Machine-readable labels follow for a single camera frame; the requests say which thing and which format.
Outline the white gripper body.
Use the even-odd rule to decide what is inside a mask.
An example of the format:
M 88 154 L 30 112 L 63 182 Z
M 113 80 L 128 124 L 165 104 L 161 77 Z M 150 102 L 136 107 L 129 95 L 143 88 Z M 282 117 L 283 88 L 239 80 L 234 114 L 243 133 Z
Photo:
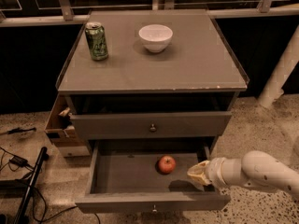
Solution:
M 205 175 L 211 185 L 217 189 L 229 188 L 222 175 L 222 165 L 226 158 L 215 158 L 211 160 L 205 169 Z

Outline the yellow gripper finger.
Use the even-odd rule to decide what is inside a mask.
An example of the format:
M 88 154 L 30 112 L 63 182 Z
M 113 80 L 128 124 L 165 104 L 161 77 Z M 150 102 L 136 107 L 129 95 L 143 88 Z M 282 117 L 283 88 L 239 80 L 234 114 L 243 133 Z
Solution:
M 208 186 L 211 184 L 210 180 L 206 177 L 204 173 L 199 173 L 199 174 L 188 173 L 188 177 L 203 186 Z
M 208 164 L 209 164 L 209 161 L 201 161 L 201 162 L 195 164 L 193 167 L 191 167 L 188 170 L 188 174 L 189 175 L 200 175 L 205 171 Z

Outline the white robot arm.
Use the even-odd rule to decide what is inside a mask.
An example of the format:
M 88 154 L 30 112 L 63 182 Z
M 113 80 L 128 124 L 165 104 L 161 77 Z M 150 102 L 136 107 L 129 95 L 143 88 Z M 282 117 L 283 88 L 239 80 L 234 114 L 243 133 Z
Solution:
M 187 175 L 216 189 L 237 186 L 260 191 L 282 190 L 299 200 L 299 174 L 271 155 L 253 150 L 241 159 L 215 158 L 191 167 Z

